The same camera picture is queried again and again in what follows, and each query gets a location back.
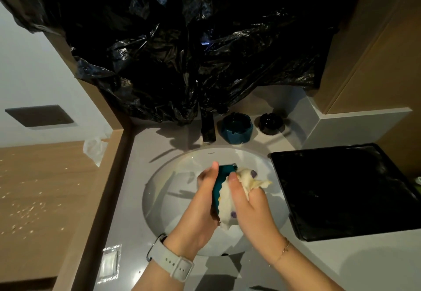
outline wooden floor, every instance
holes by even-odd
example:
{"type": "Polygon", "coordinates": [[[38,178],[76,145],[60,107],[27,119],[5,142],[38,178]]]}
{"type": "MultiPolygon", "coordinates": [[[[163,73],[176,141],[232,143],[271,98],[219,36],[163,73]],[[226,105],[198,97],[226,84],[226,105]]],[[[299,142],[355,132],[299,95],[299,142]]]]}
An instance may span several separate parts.
{"type": "Polygon", "coordinates": [[[0,283],[58,275],[98,172],[82,147],[0,148],[0,283]]]}

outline smartwatch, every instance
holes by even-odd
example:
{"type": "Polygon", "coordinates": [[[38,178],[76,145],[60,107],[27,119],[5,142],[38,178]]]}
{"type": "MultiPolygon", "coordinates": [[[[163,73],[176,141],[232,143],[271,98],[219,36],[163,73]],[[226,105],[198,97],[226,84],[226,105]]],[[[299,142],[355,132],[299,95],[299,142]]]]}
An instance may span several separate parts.
{"type": "Polygon", "coordinates": [[[154,259],[161,268],[170,274],[170,277],[180,282],[186,282],[188,276],[192,272],[194,263],[186,258],[179,257],[168,250],[162,244],[166,237],[167,235],[163,233],[156,239],[146,255],[146,260],[150,262],[154,259]]]}

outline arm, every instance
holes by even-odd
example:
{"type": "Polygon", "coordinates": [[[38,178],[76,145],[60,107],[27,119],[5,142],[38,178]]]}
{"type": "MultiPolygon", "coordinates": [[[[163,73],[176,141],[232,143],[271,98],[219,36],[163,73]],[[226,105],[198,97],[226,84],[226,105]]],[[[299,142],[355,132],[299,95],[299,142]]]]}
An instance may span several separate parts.
{"type": "MultiPolygon", "coordinates": [[[[193,261],[197,252],[208,243],[219,219],[211,212],[212,189],[218,176],[218,163],[197,178],[199,189],[178,222],[164,241],[164,246],[177,256],[193,261]]],[[[132,291],[181,291],[184,283],[170,278],[168,272],[152,260],[132,291]]]]}
{"type": "Polygon", "coordinates": [[[229,188],[241,230],[262,257],[275,267],[291,290],[343,290],[294,246],[290,245],[288,252],[282,255],[288,242],[273,221],[263,190],[253,189],[247,201],[243,187],[234,172],[229,175],[229,188]]]}

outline black tray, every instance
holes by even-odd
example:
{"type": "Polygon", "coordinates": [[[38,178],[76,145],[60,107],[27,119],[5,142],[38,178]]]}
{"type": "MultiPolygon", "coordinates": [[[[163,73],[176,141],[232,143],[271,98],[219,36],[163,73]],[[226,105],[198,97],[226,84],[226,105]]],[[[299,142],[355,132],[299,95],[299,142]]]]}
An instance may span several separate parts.
{"type": "Polygon", "coordinates": [[[376,144],[274,152],[300,240],[421,228],[421,195],[376,144]]]}

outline right hand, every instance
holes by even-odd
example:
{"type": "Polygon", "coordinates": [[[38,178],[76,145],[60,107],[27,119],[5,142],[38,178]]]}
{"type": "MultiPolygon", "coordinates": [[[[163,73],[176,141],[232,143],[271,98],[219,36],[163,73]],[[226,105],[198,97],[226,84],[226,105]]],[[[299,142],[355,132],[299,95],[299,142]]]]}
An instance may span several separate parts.
{"type": "Polygon", "coordinates": [[[274,265],[287,241],[275,225],[265,192],[261,188],[252,189],[247,201],[235,172],[229,175],[228,183],[241,230],[262,257],[274,265]]]}

